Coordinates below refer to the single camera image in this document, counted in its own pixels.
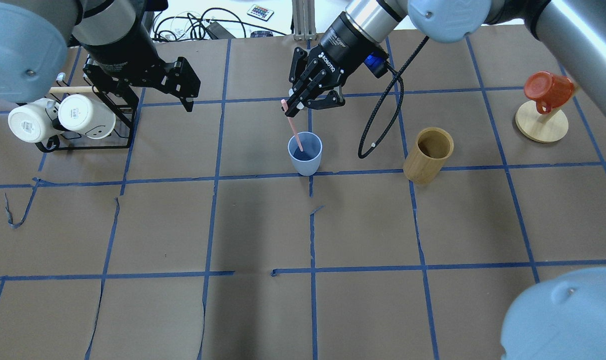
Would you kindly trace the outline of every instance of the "pink stick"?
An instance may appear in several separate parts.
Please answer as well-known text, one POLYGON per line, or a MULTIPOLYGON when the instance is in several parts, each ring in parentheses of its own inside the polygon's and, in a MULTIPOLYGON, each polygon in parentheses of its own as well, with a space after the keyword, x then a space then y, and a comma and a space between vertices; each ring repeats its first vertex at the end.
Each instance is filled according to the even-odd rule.
MULTIPOLYGON (((284 100, 284 98, 280 100, 280 105, 283 106, 283 110, 287 111, 287 101, 284 100)), ((287 116, 287 121, 289 121, 289 126, 292 128, 292 132, 294 132, 294 137, 296 139, 296 143, 298 144, 298 149, 302 152, 303 144, 301 143, 300 138, 298 138, 298 131, 296 131, 296 127, 294 127, 294 121, 289 116, 287 116)))

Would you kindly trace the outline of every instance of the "red mug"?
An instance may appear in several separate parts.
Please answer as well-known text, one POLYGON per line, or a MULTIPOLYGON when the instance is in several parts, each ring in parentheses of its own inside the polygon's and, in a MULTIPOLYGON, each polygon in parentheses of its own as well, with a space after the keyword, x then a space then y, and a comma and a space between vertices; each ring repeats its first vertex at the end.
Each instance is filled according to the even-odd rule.
POLYGON ((539 114, 549 114, 572 98, 574 84, 561 75, 549 71, 539 71, 525 82, 525 96, 536 101, 539 114))

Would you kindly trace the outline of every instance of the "white mug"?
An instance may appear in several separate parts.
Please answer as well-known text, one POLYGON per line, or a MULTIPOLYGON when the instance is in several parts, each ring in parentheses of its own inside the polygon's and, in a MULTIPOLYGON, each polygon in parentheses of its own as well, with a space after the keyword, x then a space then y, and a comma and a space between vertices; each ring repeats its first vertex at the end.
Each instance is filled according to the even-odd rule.
POLYGON ((58 119, 66 129, 90 139, 103 139, 116 125, 116 115, 102 102, 75 93, 60 105, 58 119))
POLYGON ((64 131, 54 129, 53 120, 58 112, 58 103, 41 98, 27 105, 13 109, 8 116, 10 130, 24 142, 43 142, 64 131))

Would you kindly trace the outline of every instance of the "cup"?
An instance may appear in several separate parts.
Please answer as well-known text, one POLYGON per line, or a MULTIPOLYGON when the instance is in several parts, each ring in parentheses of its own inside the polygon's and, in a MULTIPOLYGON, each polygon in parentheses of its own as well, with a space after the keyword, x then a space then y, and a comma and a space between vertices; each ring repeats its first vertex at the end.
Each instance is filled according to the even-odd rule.
POLYGON ((539 71, 525 82, 525 96, 536 102, 539 114, 549 114, 572 97, 574 84, 566 76, 549 71, 539 71))
POLYGON ((321 165, 321 153, 323 152, 323 142, 321 138, 309 131, 298 133, 298 138, 303 146, 303 152, 298 149, 296 138, 291 137, 287 144, 287 151, 292 160, 292 165, 302 176, 310 176, 318 170, 321 165))
POLYGON ((90 139, 108 137, 116 125, 116 115, 107 105, 79 93, 63 100, 58 119, 66 129, 90 139))
POLYGON ((8 116, 10 130, 24 142, 43 142, 63 131, 54 129, 53 120, 58 112, 58 104, 48 98, 41 98, 27 105, 13 109, 8 116), (48 109, 49 102, 54 105, 48 109))
POLYGON ((428 184, 454 151, 452 136, 438 127, 421 130, 403 163, 403 173, 415 184, 428 184))

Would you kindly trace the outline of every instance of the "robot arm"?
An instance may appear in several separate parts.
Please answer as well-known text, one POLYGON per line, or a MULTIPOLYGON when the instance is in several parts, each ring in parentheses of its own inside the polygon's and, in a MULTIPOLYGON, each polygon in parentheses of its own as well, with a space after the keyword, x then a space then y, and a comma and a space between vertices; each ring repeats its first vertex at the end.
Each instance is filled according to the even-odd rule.
POLYGON ((440 43, 459 41, 482 23, 522 18, 606 116, 606 0, 353 0, 319 45, 294 50, 287 116, 344 105, 347 77, 369 55, 381 56, 378 44, 405 16, 440 43))
POLYGON ((0 0, 0 19, 0 98, 30 103, 46 94, 74 34, 99 91, 131 98, 130 86, 153 87, 192 110, 198 76, 184 57, 160 59, 129 0, 0 0))

